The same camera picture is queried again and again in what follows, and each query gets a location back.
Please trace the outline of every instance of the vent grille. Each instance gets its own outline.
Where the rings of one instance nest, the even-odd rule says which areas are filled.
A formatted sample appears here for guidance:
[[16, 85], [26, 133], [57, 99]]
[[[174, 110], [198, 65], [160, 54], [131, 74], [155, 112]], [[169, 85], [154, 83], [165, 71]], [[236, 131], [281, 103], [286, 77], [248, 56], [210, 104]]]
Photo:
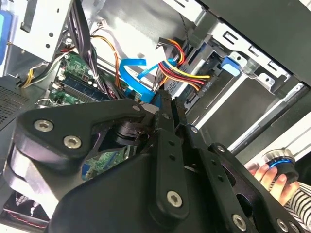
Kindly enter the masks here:
[[15, 115], [29, 99], [0, 86], [0, 124]]

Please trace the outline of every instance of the wire bundle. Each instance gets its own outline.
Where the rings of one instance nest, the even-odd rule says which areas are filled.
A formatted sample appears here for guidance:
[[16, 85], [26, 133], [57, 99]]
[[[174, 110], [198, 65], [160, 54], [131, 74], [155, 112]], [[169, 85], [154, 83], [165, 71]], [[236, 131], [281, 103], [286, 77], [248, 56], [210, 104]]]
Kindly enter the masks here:
[[89, 66], [100, 91], [111, 97], [105, 82], [99, 77], [97, 70], [97, 53], [91, 43], [88, 24], [80, 0], [75, 0], [69, 13], [68, 29], [72, 41], [80, 57]]
[[116, 74], [115, 74], [115, 85], [121, 89], [121, 81], [120, 81], [120, 77], [119, 77], [119, 58], [118, 58], [118, 54], [117, 51], [115, 49], [115, 47], [112, 45], [112, 43], [110, 43], [109, 40], [107, 40], [105, 37], [101, 36], [101, 35], [92, 35], [91, 38], [99, 38], [102, 41], [106, 42], [110, 48], [112, 49], [114, 56], [115, 56], [115, 67], [116, 67]]
[[[160, 44], [172, 45], [177, 49], [179, 53], [179, 61], [177, 63], [178, 66], [182, 65], [185, 62], [185, 54], [176, 41], [161, 38]], [[210, 78], [209, 75], [192, 75], [183, 72], [178, 68], [172, 66], [167, 60], [159, 63], [159, 69], [165, 75], [165, 78], [159, 83], [159, 86], [163, 85], [168, 79], [172, 79], [175, 81], [187, 83], [193, 86], [197, 91], [199, 91], [201, 86], [204, 85], [205, 79]]]

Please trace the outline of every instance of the motherboard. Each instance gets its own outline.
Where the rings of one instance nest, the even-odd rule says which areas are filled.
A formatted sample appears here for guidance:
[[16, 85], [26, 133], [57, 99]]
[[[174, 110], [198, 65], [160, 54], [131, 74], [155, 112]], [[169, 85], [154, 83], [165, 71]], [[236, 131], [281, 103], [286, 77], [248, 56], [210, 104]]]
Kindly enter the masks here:
[[[115, 79], [113, 74], [104, 70], [101, 70], [100, 77], [112, 83]], [[124, 89], [127, 88], [126, 83], [121, 82], [121, 85]], [[106, 100], [110, 99], [98, 89], [88, 66], [78, 54], [69, 53], [60, 62], [55, 80], [51, 83], [44, 99], [44, 106], [57, 107]], [[126, 146], [120, 151], [103, 153], [86, 160], [82, 167], [82, 178], [87, 181], [107, 171], [126, 160], [133, 154], [133, 150], [135, 148]]]

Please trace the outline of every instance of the blue drive latch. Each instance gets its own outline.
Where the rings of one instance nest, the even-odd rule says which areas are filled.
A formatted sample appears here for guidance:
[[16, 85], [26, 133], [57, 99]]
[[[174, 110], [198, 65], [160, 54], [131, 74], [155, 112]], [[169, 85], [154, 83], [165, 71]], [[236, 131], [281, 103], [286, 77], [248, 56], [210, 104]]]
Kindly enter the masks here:
[[2, 65], [5, 51], [7, 48], [7, 42], [10, 35], [10, 29], [11, 29], [11, 23], [12, 23], [12, 15], [10, 12], [0, 10], [0, 65]]

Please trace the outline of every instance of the red wire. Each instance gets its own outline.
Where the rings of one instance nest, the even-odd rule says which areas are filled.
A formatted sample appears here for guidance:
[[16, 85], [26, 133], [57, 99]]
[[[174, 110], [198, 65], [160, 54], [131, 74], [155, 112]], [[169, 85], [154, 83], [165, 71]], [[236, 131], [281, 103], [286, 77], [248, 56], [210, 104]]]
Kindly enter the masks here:
[[10, 216], [12, 216], [13, 218], [15, 218], [16, 220], [21, 221], [21, 222], [24, 222], [24, 223], [26, 223], [26, 224], [28, 224], [28, 225], [30, 225], [30, 226], [37, 227], [37, 228], [42, 228], [42, 229], [46, 228], [45, 226], [35, 225], [35, 224], [31, 223], [31, 222], [28, 222], [28, 221], [26, 221], [26, 220], [23, 220], [23, 219], [17, 217], [16, 215], [14, 215], [14, 214], [12, 214], [12, 213], [9, 213], [9, 212], [8, 212], [8, 214], [9, 214]]
[[183, 64], [185, 62], [185, 57], [186, 57], [183, 49], [181, 48], [181, 46], [176, 41], [171, 40], [171, 39], [169, 39], [169, 41], [171, 41], [175, 45], [175, 47], [178, 49], [178, 51], [180, 52], [180, 54], [182, 56], [182, 60], [180, 62], [178, 62], [177, 64], [178, 65]]
[[192, 79], [192, 78], [184, 78], [182, 76], [179, 76], [175, 73], [173, 73], [170, 69], [168, 69], [167, 67], [165, 67], [163, 65], [163, 63], [159, 63], [159, 66], [161, 69], [163, 69], [165, 72], [167, 72], [170, 76], [174, 77], [174, 78], [177, 78], [177, 79], [181, 79], [181, 80], [185, 80], [185, 81], [191, 81], [191, 82], [194, 82], [194, 83], [198, 83], [198, 84], [202, 84], [204, 85], [204, 81], [202, 80], [199, 80], [199, 79]]

